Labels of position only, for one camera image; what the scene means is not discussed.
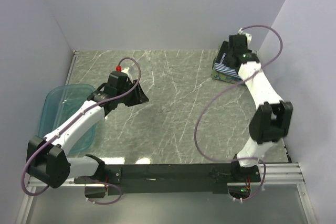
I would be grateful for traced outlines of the blue white striped tank top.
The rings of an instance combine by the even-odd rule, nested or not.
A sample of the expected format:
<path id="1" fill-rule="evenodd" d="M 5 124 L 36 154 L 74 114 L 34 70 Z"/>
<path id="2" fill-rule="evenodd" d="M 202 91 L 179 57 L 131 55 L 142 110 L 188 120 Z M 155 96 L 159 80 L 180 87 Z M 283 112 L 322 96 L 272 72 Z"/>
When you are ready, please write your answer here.
<path id="1" fill-rule="evenodd" d="M 236 70 L 231 68 L 231 67 L 228 67 L 224 64 L 225 56 L 226 56 L 226 54 L 223 53 L 223 55 L 221 57 L 220 56 L 216 57 L 216 59 L 213 63 L 213 67 L 215 68 L 215 71 L 217 71 L 219 73 L 222 73 L 222 74 L 225 74 L 229 77 L 240 80 L 241 78 L 236 73 Z"/>

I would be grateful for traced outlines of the olive green tank top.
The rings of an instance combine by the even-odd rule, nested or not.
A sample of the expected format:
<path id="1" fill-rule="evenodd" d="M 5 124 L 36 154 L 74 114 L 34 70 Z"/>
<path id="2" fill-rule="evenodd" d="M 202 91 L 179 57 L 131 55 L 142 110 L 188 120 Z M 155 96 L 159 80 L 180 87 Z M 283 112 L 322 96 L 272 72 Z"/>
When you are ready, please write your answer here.
<path id="1" fill-rule="evenodd" d="M 218 49 L 217 56 L 221 57 L 223 55 L 223 53 L 226 53 L 226 46 L 223 47 L 223 45 L 222 45 Z M 211 72 L 212 79 L 222 81 L 222 82 L 227 82 L 227 83 L 237 83 L 237 82 L 242 81 L 242 79 L 238 80 L 238 79 L 229 77 L 225 74 L 222 74 L 222 73 L 219 73 L 219 72 L 215 71 L 215 68 L 213 67 L 213 63 L 212 63 L 212 72 Z"/>

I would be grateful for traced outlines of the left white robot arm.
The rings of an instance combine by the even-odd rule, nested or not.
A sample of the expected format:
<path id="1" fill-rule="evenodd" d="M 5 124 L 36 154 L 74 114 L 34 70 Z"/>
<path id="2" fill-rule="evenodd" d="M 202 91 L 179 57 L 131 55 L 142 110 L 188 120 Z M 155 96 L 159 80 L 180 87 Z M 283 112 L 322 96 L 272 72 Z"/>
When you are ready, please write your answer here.
<path id="1" fill-rule="evenodd" d="M 148 101 L 139 80 L 132 79 L 129 68 L 111 72 L 108 81 L 91 93 L 65 123 L 43 138 L 35 136 L 29 141 L 25 173 L 52 188 L 75 177 L 86 176 L 93 183 L 104 181 L 107 172 L 103 160 L 93 155 L 69 158 L 70 150 L 119 104 L 135 106 Z"/>

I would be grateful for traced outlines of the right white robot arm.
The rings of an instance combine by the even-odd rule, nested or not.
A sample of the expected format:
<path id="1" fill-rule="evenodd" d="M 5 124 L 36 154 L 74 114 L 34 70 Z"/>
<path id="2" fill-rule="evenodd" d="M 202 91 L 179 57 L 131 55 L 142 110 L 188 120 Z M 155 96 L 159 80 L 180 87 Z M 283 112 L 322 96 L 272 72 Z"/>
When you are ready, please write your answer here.
<path id="1" fill-rule="evenodd" d="M 230 35 L 220 47 L 216 66 L 245 82 L 256 106 L 249 124 L 249 139 L 232 162 L 230 175 L 235 181 L 245 181 L 255 174 L 258 161 L 287 136 L 293 112 L 291 102 L 284 101 L 264 74 L 257 54 L 248 48 L 250 35 Z"/>

